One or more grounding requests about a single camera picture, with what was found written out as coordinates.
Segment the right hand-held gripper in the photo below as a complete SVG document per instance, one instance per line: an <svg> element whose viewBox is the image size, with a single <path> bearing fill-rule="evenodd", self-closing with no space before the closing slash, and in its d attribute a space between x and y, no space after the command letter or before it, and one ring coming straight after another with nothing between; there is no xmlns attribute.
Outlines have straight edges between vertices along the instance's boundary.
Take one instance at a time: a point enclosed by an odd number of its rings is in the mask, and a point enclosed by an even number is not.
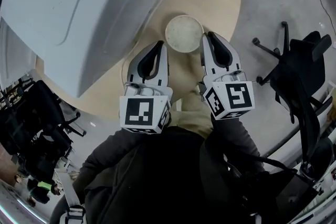
<svg viewBox="0 0 336 224"><path fill-rule="evenodd" d="M202 97L215 120L238 118L255 109L253 83L246 79L236 49L213 31L204 33L200 43L205 77Z"/></svg>

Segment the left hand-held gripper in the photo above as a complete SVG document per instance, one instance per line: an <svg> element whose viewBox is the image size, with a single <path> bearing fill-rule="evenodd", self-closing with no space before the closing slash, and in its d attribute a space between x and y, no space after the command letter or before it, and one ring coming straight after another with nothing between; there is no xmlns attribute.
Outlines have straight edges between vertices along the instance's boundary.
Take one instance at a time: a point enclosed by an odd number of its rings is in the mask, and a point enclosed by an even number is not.
<svg viewBox="0 0 336 224"><path fill-rule="evenodd" d="M144 84L155 78L158 86ZM120 126L132 133L160 134L171 109L169 58L164 41L142 49L130 62L125 93L120 97Z"/></svg>

